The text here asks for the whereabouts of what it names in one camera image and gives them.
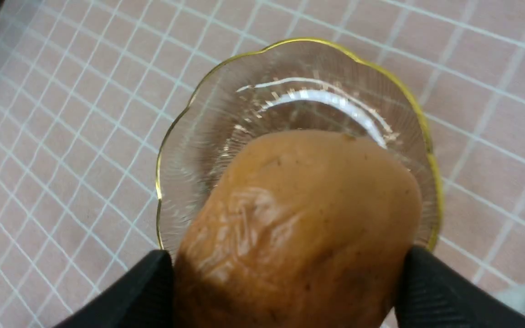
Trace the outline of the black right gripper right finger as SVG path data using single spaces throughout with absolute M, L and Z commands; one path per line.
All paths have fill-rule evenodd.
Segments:
M 407 253 L 395 316 L 400 328 L 525 328 L 525 315 L 421 246 Z

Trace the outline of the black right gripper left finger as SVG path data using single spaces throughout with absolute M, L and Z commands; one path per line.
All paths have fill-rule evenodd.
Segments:
M 154 250 L 57 328 L 173 328 L 174 270 Z

